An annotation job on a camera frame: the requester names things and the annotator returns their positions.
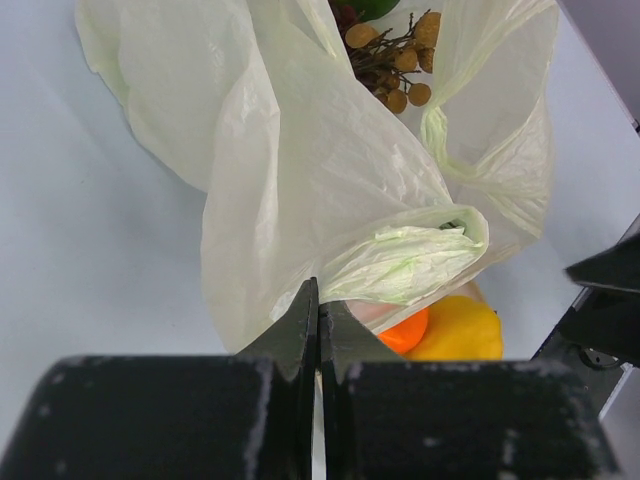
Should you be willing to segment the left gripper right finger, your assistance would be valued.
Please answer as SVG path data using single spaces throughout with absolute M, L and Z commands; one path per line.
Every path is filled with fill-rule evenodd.
M 341 302 L 319 309 L 330 479 L 614 479 L 579 378 L 555 360 L 416 362 Z

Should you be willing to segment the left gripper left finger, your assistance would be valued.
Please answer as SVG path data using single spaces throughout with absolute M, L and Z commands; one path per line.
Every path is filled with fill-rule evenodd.
M 234 355 L 83 355 L 36 384 L 5 479 L 307 479 L 319 293 Z

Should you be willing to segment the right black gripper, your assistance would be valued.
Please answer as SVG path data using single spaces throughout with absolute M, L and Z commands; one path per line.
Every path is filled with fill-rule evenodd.
M 604 417 L 639 365 L 639 221 L 565 272 L 582 290 L 534 356 L 573 369 Z

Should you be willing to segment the orange fake fruit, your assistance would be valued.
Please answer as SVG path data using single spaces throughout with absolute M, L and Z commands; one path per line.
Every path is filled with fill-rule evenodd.
M 380 333 L 378 339 L 395 353 L 403 355 L 420 343 L 427 331 L 428 323 L 429 308 L 424 308 Z

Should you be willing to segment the cream plate with branch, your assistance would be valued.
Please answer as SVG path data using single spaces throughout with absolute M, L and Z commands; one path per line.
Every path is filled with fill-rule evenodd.
M 449 293 L 449 296 L 465 296 L 475 301 L 485 303 L 486 300 L 481 289 L 474 281 L 469 281 L 458 289 Z M 387 303 L 371 303 L 360 300 L 348 300 L 346 302 L 348 310 L 361 323 L 373 321 L 378 317 L 384 317 L 389 312 L 398 309 L 397 305 Z

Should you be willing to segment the yellow fake bell pepper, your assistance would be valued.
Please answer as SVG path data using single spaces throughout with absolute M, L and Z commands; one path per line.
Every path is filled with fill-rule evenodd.
M 428 307 L 428 325 L 405 357 L 412 361 L 497 361 L 503 358 L 501 320 L 486 303 L 447 296 Z

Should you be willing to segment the yellow-green plastic bag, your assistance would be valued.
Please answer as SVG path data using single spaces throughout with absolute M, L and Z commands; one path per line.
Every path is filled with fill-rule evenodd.
M 438 1 L 431 99 L 356 79 L 324 1 L 80 1 L 139 143 L 205 192 L 203 292 L 238 352 L 316 278 L 382 332 L 540 238 L 553 1 Z

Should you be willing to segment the brown fake grape bunch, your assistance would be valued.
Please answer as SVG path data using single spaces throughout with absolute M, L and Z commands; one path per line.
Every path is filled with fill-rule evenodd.
M 389 111 L 399 115 L 411 105 L 423 107 L 431 87 L 413 77 L 431 74 L 440 33 L 441 13 L 431 9 L 419 19 L 409 17 L 404 34 L 378 32 L 353 21 L 341 33 L 356 79 Z

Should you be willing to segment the green fake fruit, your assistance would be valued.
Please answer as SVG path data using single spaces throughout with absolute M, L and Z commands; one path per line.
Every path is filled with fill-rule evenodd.
M 350 6 L 363 21 L 377 20 L 390 13 L 399 0 L 347 0 L 345 5 Z

